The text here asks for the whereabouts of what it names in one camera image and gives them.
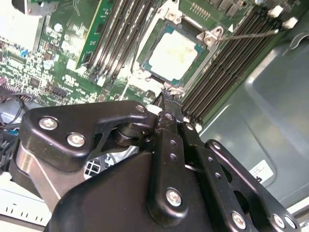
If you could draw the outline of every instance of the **metal panel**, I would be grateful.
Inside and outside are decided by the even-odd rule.
[[[287,38],[309,28],[306,13]],[[309,44],[274,48],[201,132],[248,170],[262,160],[273,176],[262,183],[285,207],[309,196]]]

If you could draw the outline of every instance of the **metal screw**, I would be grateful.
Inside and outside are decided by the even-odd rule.
[[[187,128],[189,129],[189,130],[194,130],[194,127],[191,125],[191,124],[189,124],[189,123],[187,123]]]
[[[212,145],[213,145],[215,148],[217,148],[218,150],[220,150],[220,145],[217,144],[216,142],[212,142]]]
[[[58,127],[57,121],[50,117],[42,118],[39,121],[39,125],[42,129],[49,130],[49,131],[52,131]]]
[[[81,147],[82,145],[85,144],[85,139],[81,134],[78,133],[72,133],[68,135],[67,141],[71,146],[74,147]]]
[[[279,227],[285,228],[285,224],[283,220],[281,219],[281,217],[279,217],[277,214],[273,214],[272,216]]]
[[[243,217],[237,213],[236,211],[232,212],[232,219],[235,222],[235,224],[237,225],[238,228],[244,230],[246,228],[246,222],[243,219]]]
[[[286,220],[286,222],[294,229],[296,229],[296,225],[295,223],[292,221],[292,219],[290,219],[288,216],[285,216],[284,219]]]
[[[168,202],[175,207],[182,204],[182,198],[181,198],[179,192],[172,189],[172,188],[169,188],[166,191],[166,198],[167,198]]]
[[[171,121],[174,119],[173,115],[171,115],[169,113],[165,113],[165,117],[167,117]]]
[[[135,106],[135,108],[136,108],[138,111],[142,112],[142,113],[145,112],[144,107],[142,107],[141,105],[137,105],[137,106]]]

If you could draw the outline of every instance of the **white connector latch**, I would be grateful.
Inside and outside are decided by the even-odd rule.
[[[283,7],[277,5],[274,9],[268,11],[268,15],[272,18],[277,18],[283,11]]]
[[[285,21],[282,26],[285,28],[285,29],[292,29],[296,23],[298,22],[298,19],[295,18],[295,17],[292,17],[290,18],[289,20]]]

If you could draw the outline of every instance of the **label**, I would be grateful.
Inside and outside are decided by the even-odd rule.
[[[253,175],[258,182],[261,184],[271,178],[274,173],[271,168],[267,164],[265,160],[262,160],[257,165],[255,165],[250,171],[251,175]]]

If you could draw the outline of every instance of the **electronic component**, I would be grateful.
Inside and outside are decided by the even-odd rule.
[[[142,63],[143,69],[175,85],[206,48],[194,35],[167,23]]]
[[[57,86],[53,88],[52,93],[61,98],[65,98],[68,94],[64,89],[61,89]]]
[[[29,85],[32,87],[38,88],[40,86],[40,81],[32,77],[30,78]]]

